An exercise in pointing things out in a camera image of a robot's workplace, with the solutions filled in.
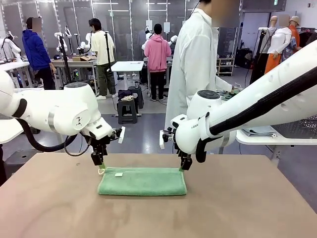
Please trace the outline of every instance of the orange shirt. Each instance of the orange shirt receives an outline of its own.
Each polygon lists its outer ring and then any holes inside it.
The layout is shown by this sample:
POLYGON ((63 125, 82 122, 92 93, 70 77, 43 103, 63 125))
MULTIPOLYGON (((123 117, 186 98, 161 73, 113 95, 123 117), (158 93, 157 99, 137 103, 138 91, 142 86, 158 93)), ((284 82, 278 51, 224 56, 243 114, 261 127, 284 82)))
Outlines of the orange shirt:
POLYGON ((292 36, 295 37, 295 39, 296 39, 296 44, 297 44, 297 46, 299 47, 300 38, 299 38, 299 33, 298 33, 298 31, 296 30, 296 27, 293 26, 293 25, 289 25, 288 28, 292 31, 292 36))

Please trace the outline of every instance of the person in pink hoodie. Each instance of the person in pink hoodie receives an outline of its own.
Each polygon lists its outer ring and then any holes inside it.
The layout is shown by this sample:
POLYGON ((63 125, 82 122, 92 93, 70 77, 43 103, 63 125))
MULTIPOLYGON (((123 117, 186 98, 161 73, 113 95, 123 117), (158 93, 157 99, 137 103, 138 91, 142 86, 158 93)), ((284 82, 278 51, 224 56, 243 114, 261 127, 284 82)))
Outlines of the person in pink hoodie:
POLYGON ((148 68, 151 77, 151 101, 157 100, 157 86, 158 86, 158 100, 164 99, 164 83, 165 73, 167 69, 167 57, 172 54, 168 42, 161 36, 162 25, 155 24, 154 35, 150 37, 144 50, 144 54, 148 57, 148 68))

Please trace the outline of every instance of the shoe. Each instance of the shoe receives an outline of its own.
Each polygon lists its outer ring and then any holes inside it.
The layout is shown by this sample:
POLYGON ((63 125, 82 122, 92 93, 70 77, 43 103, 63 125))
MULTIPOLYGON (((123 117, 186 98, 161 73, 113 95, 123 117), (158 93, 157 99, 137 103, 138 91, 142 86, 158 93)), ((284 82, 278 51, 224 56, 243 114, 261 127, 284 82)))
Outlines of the shoe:
POLYGON ((107 98, 106 98, 106 96, 99 95, 99 96, 96 97, 96 99, 97 100, 106 100, 107 98))

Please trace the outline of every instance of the blue jacket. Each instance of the blue jacket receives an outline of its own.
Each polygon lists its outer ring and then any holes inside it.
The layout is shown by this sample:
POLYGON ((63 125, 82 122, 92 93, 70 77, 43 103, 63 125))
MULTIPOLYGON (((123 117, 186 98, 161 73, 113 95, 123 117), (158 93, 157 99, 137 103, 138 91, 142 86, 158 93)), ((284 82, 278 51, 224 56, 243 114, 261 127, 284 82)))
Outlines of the blue jacket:
POLYGON ((43 45, 41 37, 31 30, 23 31, 23 46, 33 70, 49 67, 51 59, 43 45))

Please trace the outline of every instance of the stool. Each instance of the stool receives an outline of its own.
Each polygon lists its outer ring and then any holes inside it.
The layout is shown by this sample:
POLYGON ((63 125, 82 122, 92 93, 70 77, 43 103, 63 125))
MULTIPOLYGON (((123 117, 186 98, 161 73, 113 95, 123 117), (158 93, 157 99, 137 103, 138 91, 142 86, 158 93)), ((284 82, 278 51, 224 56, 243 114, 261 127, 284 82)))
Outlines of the stool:
POLYGON ((138 94, 139 108, 142 109, 143 105, 144 105, 144 100, 143 100, 141 87, 139 86, 139 87, 136 88, 134 86, 131 86, 131 87, 128 88, 128 90, 130 90, 132 93, 138 94))
POLYGON ((123 124, 124 122, 132 121, 133 124, 138 122, 138 115, 135 109, 134 100, 130 102, 118 101, 118 123, 123 124))
POLYGON ((39 153, 36 149, 31 150, 18 150, 14 152, 4 162, 4 170, 6 178, 9 179, 15 172, 19 170, 26 162, 29 161, 36 153, 39 153))

